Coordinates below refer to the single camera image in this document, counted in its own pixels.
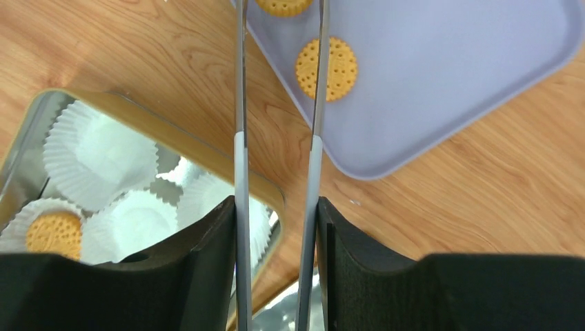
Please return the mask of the white paper cup bottom-left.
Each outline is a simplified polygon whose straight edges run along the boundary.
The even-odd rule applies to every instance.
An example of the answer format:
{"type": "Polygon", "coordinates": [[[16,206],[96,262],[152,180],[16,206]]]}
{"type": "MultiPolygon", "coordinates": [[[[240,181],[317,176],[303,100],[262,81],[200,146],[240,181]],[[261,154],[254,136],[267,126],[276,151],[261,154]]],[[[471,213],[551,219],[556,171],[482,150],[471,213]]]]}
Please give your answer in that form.
{"type": "MultiPolygon", "coordinates": [[[[206,216],[227,196],[234,194],[232,184],[204,173],[184,188],[177,203],[177,227],[182,230],[206,216]]],[[[249,198],[250,262],[256,268],[270,241],[268,207],[254,197],[249,198]]]]}

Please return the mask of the white paper cup top-left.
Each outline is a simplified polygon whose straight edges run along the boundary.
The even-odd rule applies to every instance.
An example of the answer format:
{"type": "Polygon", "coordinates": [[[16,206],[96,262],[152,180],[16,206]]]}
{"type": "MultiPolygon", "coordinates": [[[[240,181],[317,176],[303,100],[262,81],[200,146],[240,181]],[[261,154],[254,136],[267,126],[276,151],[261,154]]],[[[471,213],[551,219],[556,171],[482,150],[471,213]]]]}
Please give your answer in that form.
{"type": "Polygon", "coordinates": [[[156,178],[184,188],[195,179],[198,179],[203,173],[203,168],[185,157],[179,157],[178,164],[172,170],[159,173],[156,178]]]}

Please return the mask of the white paper cup centre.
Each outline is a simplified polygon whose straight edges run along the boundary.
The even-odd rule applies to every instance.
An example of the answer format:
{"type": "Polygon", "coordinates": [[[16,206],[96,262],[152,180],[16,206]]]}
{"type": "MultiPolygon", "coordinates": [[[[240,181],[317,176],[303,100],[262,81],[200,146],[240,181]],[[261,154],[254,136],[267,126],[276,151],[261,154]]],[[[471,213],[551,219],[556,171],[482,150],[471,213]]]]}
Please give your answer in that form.
{"type": "Polygon", "coordinates": [[[133,190],[81,227],[83,263],[118,263],[177,231],[177,209],[149,191],[133,190]]]}

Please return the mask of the white paper cup bottom-right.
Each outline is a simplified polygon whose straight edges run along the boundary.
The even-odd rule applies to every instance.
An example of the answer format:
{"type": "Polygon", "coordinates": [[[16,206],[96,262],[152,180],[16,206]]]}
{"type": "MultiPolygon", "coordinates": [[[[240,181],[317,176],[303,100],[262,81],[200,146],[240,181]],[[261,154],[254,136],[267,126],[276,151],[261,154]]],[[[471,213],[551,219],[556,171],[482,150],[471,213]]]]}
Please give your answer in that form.
{"type": "Polygon", "coordinates": [[[55,119],[43,145],[51,182],[67,199],[96,212],[155,180],[156,143],[77,100],[55,119]]]}

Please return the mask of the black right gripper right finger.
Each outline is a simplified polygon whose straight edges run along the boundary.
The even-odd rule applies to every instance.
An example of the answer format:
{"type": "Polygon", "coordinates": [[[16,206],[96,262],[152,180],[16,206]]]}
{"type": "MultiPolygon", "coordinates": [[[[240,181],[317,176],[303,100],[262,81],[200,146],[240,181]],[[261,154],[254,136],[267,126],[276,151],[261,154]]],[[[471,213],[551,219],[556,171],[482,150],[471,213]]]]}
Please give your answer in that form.
{"type": "Polygon", "coordinates": [[[432,253],[384,246],[327,199],[317,204],[327,330],[583,330],[584,259],[432,253]]]}

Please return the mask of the white paper cup top-right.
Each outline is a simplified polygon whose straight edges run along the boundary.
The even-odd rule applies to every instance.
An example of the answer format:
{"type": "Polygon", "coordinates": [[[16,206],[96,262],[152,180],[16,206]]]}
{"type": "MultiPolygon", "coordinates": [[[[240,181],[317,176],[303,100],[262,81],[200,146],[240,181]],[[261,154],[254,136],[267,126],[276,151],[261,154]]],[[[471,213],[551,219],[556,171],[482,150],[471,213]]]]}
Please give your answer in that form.
{"type": "Polygon", "coordinates": [[[28,252],[25,245],[26,232],[31,223],[39,216],[53,212],[72,212],[81,217],[81,227],[86,222],[83,210],[75,204],[56,198],[38,199],[22,207],[1,232],[2,253],[39,253],[28,252]]]}

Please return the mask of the silver tin lid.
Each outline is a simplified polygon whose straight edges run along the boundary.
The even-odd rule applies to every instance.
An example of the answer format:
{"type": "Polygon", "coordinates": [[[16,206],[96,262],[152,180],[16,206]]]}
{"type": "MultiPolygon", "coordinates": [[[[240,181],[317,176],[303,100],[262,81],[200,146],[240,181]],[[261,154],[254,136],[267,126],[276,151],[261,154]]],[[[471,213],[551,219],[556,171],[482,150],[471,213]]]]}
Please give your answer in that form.
{"type": "MultiPolygon", "coordinates": [[[[293,282],[259,310],[252,318],[252,330],[295,330],[298,288],[298,281],[293,282]]],[[[309,317],[308,330],[324,331],[326,329],[318,268],[313,270],[309,317]]]]}

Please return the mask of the gold cookie tin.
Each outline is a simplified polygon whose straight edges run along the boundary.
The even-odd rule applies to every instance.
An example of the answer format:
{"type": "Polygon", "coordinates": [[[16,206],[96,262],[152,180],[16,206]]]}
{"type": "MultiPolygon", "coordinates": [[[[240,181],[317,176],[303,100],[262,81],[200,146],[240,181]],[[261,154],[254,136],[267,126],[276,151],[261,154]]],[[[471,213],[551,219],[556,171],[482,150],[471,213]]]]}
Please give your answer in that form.
{"type": "MultiPolygon", "coordinates": [[[[235,199],[234,158],[119,94],[53,88],[40,92],[33,98],[13,141],[1,159],[1,232],[15,214],[32,201],[56,198],[78,206],[57,190],[43,163],[43,145],[49,130],[61,111],[77,100],[152,139],[157,147],[157,174],[172,170],[178,164],[179,157],[185,157],[203,168],[204,173],[232,184],[234,194],[228,197],[232,196],[235,199]]],[[[268,258],[270,249],[279,238],[284,211],[284,194],[274,183],[254,172],[249,173],[248,180],[249,198],[254,197],[262,202],[271,212],[268,247],[256,268],[252,268],[250,263],[251,279],[255,280],[268,258]]],[[[177,203],[184,193],[184,188],[155,177],[150,186],[142,190],[153,193],[177,209],[177,203]]],[[[104,209],[91,212],[78,207],[83,210],[86,221],[94,213],[104,209]]],[[[237,322],[236,236],[237,220],[235,266],[228,306],[228,321],[224,330],[235,327],[237,322]]]]}

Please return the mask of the metal tongs grey handle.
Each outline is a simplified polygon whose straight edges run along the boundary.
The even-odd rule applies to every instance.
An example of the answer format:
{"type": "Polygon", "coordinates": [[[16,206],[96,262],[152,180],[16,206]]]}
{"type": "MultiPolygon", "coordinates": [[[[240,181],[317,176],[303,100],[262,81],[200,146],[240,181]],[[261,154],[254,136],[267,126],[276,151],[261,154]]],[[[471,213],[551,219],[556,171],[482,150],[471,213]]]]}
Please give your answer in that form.
{"type": "MultiPolygon", "coordinates": [[[[246,107],[246,1],[236,2],[236,51],[235,51],[235,135],[234,180],[237,220],[236,249],[236,297],[237,328],[248,330],[252,323],[252,285],[250,268],[250,220],[248,181],[248,135],[246,107]]],[[[326,105],[328,59],[330,54],[330,3],[319,3],[319,47],[315,91],[312,141],[308,166],[308,183],[304,217],[304,233],[301,248],[299,287],[295,315],[296,330],[307,330],[310,325],[310,297],[313,288],[313,266],[316,244],[316,212],[321,179],[321,160],[326,105]]]]}

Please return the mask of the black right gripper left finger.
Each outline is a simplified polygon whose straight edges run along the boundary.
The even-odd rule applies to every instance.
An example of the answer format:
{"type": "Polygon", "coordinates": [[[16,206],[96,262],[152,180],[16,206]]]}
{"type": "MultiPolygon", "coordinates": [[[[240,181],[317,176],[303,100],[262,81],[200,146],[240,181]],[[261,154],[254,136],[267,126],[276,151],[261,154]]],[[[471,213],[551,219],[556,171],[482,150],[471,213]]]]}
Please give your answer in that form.
{"type": "Polygon", "coordinates": [[[119,263],[1,255],[2,330],[224,330],[236,208],[206,216],[119,263]]]}

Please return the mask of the lavender plastic tray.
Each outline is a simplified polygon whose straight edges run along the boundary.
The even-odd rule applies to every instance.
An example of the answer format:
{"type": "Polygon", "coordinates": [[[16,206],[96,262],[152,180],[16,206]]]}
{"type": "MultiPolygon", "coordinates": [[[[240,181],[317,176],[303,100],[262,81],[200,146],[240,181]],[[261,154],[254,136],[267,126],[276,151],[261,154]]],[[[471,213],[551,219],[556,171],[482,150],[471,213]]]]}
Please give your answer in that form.
{"type": "Polygon", "coordinates": [[[354,179],[380,179],[566,65],[584,40],[583,1],[313,1],[291,18],[234,1],[323,156],[354,179]],[[347,44],[357,80],[315,102],[295,67],[310,41],[347,44]]]}

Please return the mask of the round yellow cookie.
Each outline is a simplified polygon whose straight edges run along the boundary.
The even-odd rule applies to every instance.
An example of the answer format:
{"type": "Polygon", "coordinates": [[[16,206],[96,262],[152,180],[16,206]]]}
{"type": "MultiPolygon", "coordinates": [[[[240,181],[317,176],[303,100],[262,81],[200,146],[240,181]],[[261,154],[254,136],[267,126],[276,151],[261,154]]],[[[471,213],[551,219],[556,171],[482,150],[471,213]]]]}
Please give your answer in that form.
{"type": "Polygon", "coordinates": [[[53,212],[37,217],[26,232],[28,252],[54,253],[78,261],[81,256],[81,217],[53,212]]]}
{"type": "Polygon", "coordinates": [[[309,8],[313,0],[256,0],[256,4],[275,17],[294,17],[309,8]]]}
{"type": "MultiPolygon", "coordinates": [[[[356,83],[358,63],[352,48],[342,39],[330,37],[326,101],[345,97],[356,83]]],[[[301,90],[311,99],[316,95],[319,39],[308,42],[298,54],[295,74],[301,90]]]]}

